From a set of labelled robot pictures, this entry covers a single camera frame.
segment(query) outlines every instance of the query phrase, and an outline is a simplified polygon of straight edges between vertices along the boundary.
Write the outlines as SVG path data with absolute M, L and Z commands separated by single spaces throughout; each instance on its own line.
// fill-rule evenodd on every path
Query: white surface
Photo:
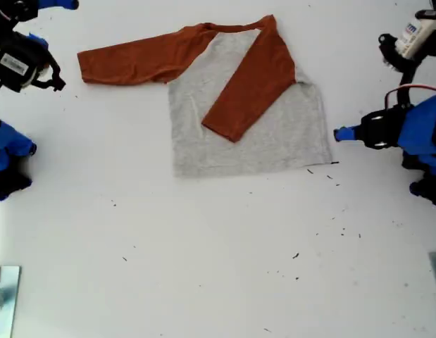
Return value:
M 377 38 L 427 7 L 84 0 L 23 25 L 51 43 L 68 86 L 0 92 L 0 116 L 39 146 L 34 185 L 0 204 L 0 263 L 23 266 L 14 337 L 436 337 L 436 208 L 409 194 L 418 173 L 398 150 L 332 142 L 341 164 L 314 175 L 176 180 L 167 87 L 85 85 L 75 55 L 273 13 L 331 131 L 381 108 L 399 74 Z M 436 58 L 417 82 L 436 85 Z

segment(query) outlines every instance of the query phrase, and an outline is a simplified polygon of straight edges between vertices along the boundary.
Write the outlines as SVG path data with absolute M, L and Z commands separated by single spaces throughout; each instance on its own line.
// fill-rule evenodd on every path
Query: orange sleeve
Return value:
M 78 54 L 82 79 L 105 85 L 169 82 L 182 74 L 204 52 L 217 32 L 204 24 Z
M 232 142 L 263 115 L 295 80 L 294 61 L 273 16 L 248 50 L 202 125 Z

